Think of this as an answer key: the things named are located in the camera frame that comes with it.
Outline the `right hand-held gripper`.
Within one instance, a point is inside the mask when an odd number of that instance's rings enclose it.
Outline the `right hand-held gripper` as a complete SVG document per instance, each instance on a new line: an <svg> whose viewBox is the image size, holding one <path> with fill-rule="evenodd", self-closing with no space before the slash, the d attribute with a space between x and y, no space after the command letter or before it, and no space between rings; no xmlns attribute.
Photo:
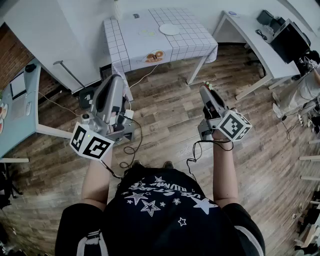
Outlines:
<svg viewBox="0 0 320 256"><path fill-rule="evenodd" d="M239 142L252 128L249 121L234 109L229 109L217 91L208 90L205 85L199 88L204 107L204 119L198 125L200 138L212 139L215 130L219 130L230 141Z"/></svg>

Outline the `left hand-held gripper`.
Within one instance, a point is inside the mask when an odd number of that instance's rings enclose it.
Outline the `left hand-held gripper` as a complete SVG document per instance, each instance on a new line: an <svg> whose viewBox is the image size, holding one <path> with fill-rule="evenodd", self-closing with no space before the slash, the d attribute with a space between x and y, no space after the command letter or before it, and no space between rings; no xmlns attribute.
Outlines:
<svg viewBox="0 0 320 256"><path fill-rule="evenodd" d="M70 147L77 155L91 160L102 160L114 143L126 138L133 140L133 119L126 118L125 82L113 74L94 92L90 110L80 117Z"/></svg>

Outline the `white round plate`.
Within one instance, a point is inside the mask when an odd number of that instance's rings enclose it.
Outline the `white round plate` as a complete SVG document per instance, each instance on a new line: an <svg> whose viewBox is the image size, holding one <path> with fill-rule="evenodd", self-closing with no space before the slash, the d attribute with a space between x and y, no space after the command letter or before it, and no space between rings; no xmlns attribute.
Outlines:
<svg viewBox="0 0 320 256"><path fill-rule="evenodd" d="M180 33L180 29L171 23L164 23L159 27L161 33L167 36L174 36Z"/></svg>

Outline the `person's left forearm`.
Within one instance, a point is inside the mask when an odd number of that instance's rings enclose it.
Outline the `person's left forearm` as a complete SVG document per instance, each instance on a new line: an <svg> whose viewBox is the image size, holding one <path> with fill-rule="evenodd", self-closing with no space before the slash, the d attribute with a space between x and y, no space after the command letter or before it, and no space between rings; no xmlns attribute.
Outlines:
<svg viewBox="0 0 320 256"><path fill-rule="evenodd" d="M82 185L81 202L104 211L109 196L110 174L101 162L91 160Z"/></svg>

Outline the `person's right forearm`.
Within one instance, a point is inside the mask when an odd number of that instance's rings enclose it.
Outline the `person's right forearm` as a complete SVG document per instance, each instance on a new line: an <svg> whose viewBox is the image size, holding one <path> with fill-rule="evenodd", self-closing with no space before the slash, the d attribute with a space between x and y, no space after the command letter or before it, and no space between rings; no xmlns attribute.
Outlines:
<svg viewBox="0 0 320 256"><path fill-rule="evenodd" d="M221 208L238 203L238 181L233 158L233 143L219 130L213 141L213 200Z"/></svg>

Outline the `black floor device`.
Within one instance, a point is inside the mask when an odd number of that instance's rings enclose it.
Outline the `black floor device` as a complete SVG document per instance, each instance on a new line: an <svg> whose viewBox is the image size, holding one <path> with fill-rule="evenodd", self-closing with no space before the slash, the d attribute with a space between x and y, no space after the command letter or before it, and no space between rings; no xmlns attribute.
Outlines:
<svg viewBox="0 0 320 256"><path fill-rule="evenodd" d="M93 88L84 88L79 92L79 106L81 109L89 109L91 107L95 90Z"/></svg>

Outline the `grey metal cane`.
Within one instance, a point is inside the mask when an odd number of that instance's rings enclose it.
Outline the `grey metal cane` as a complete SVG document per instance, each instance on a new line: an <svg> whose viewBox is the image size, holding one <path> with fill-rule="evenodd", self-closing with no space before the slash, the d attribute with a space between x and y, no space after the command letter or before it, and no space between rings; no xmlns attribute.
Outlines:
<svg viewBox="0 0 320 256"><path fill-rule="evenodd" d="M63 63L63 61L62 60L59 60L59 61L55 61L54 63L53 63L53 65L55 66L55 65L61 65L66 71L67 71L67 73L68 74L70 74L81 86L82 86L82 88L86 88L85 86L84 86L84 84L78 79L78 78L76 78L76 76L65 66L65 64Z"/></svg>

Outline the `white office desk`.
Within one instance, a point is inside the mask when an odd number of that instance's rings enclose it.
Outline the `white office desk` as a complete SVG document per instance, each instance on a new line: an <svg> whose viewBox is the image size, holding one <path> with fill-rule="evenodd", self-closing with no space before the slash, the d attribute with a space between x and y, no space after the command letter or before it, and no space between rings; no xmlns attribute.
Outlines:
<svg viewBox="0 0 320 256"><path fill-rule="evenodd" d="M278 79L278 81L269 86L269 89L275 88L300 72L293 61L285 63L271 45L256 33L256 30L264 29L256 19L246 15L238 15L239 17L234 17L228 15L228 11L222 11L221 20L213 37L218 43L239 43L240 39L243 39L255 53L266 72L263 78L235 96L237 100L240 100L273 79Z"/></svg>

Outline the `teal desk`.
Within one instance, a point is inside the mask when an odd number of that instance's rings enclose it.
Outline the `teal desk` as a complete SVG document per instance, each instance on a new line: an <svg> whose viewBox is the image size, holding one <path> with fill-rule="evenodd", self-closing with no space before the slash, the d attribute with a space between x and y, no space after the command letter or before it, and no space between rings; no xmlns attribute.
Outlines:
<svg viewBox="0 0 320 256"><path fill-rule="evenodd" d="M52 128L39 123L38 99L39 99L39 84L42 65L37 59L33 59L29 64L35 64L36 69L31 72L24 72L25 82L27 86L26 104L32 102L31 112L29 116L26 114L23 117L12 120L11 107L12 96L10 84L2 91L2 100L0 104L8 104L7 115L4 120L3 131L0 134L0 163L28 163L28 158L5 158L5 155L15 146L23 142L25 139L35 133L70 139L71 132L63 131L57 128Z"/></svg>

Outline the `silver laptop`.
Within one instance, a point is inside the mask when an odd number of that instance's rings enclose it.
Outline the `silver laptop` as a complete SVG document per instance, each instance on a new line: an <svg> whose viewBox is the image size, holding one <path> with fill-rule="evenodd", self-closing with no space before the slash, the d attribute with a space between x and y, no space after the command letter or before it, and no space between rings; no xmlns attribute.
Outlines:
<svg viewBox="0 0 320 256"><path fill-rule="evenodd" d="M22 71L10 82L10 92L12 97L11 119L21 118L26 113L27 85L25 72Z"/></svg>

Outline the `black computer tower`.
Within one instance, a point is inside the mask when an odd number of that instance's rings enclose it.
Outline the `black computer tower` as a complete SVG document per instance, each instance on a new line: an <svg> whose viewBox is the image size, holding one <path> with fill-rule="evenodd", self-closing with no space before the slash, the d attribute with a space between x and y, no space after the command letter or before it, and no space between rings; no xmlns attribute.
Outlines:
<svg viewBox="0 0 320 256"><path fill-rule="evenodd" d="M307 36L290 19L277 30L270 45L287 64L297 61L310 50Z"/></svg>

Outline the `black desktop box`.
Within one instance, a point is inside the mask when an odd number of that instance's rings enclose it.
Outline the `black desktop box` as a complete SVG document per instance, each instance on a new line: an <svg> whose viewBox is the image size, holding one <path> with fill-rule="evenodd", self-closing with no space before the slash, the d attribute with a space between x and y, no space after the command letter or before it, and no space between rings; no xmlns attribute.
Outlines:
<svg viewBox="0 0 320 256"><path fill-rule="evenodd" d="M274 16L267 10L263 9L260 14L258 15L258 17L256 18L256 20L262 24L262 25L266 25L269 26L271 21L274 19Z"/></svg>

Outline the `black star print T-shirt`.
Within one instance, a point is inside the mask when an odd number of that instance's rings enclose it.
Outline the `black star print T-shirt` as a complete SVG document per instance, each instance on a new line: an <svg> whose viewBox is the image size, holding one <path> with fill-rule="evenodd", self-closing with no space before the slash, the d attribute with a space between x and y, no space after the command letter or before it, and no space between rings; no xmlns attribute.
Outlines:
<svg viewBox="0 0 320 256"><path fill-rule="evenodd" d="M127 171L104 210L86 203L61 216L55 256L76 256L99 232L108 256L265 256L263 236L238 203L218 206L176 169Z"/></svg>

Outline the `black stand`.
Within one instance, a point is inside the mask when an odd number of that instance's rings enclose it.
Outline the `black stand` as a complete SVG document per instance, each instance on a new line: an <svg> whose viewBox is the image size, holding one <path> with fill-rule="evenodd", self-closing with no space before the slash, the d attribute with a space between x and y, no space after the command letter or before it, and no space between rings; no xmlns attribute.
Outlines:
<svg viewBox="0 0 320 256"><path fill-rule="evenodd" d="M14 177L17 173L18 171L14 170L12 174L10 174L7 164L0 162L0 210L11 205L10 196L14 199L17 197L14 195L14 191L20 196L23 195L13 184Z"/></svg>

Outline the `white table frame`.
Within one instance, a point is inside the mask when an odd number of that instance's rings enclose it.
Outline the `white table frame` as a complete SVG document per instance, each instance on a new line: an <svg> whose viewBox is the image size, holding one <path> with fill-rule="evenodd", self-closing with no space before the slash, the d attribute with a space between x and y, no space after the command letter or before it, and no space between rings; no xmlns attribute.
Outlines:
<svg viewBox="0 0 320 256"><path fill-rule="evenodd" d="M203 64L205 63L206 59L208 57L207 56L202 56L200 57L200 59L195 63L195 65L193 66L193 70L192 72L188 75L187 79L186 79L186 84L187 85L191 85L194 81L194 79L196 78L199 70L201 69L201 67L203 66ZM127 94L127 99L129 102L132 102L134 100L131 90L127 89L126 91Z"/></svg>

